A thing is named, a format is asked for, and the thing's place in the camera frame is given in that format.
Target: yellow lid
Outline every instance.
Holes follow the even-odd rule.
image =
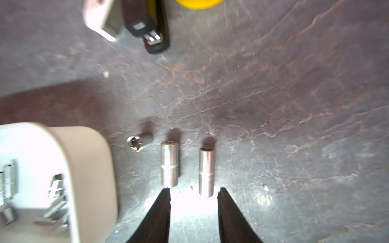
[[[190,9],[206,9],[215,6],[223,0],[176,0],[179,4]]]

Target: white plastic container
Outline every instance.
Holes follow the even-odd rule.
[[[18,168],[12,205],[19,219],[0,226],[1,242],[103,243],[110,235],[117,220],[117,198],[112,157],[101,134],[87,127],[48,128],[32,122],[1,125],[0,166],[11,160]],[[57,173],[65,175],[68,191],[68,237],[33,224],[36,215],[21,210],[49,206],[47,189]]]
[[[111,42],[124,26],[121,0],[85,0],[84,23]]]

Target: stone surface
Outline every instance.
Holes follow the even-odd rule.
[[[172,46],[110,43],[82,1],[0,8],[0,123],[89,126],[109,142],[126,242],[161,190],[160,142],[180,138],[170,242],[219,241],[216,193],[198,197],[199,148],[216,140],[226,187],[265,243],[389,241],[389,2],[166,1]],[[152,129],[140,153],[130,135]]]

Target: socket set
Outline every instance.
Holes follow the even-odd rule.
[[[141,133],[130,136],[127,145],[132,152],[139,152],[153,143],[151,133]],[[199,188],[200,196],[211,197],[214,194],[214,149],[202,147],[199,158]],[[161,143],[161,184],[164,188],[177,186],[179,179],[179,143],[167,140]]]

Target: metal cylinder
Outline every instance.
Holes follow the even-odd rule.
[[[57,198],[65,192],[65,180],[63,174],[56,174],[51,178],[47,196]]]
[[[10,204],[7,204],[7,208],[0,212],[4,226],[9,225],[15,221],[14,212]]]
[[[5,173],[0,171],[0,206],[4,205],[4,180]]]
[[[162,143],[161,179],[164,188],[178,184],[178,143],[165,141]]]
[[[211,148],[201,148],[200,169],[198,172],[198,193],[201,196],[208,198],[214,194],[214,171],[214,150]]]
[[[4,198],[11,198],[16,194],[16,165],[4,166]]]
[[[60,210],[63,206],[67,204],[67,196],[62,195],[56,198],[50,205],[50,207],[43,213],[44,218],[51,217],[55,212]]]
[[[132,152],[139,152],[153,142],[151,133],[141,133],[127,139],[127,144]]]

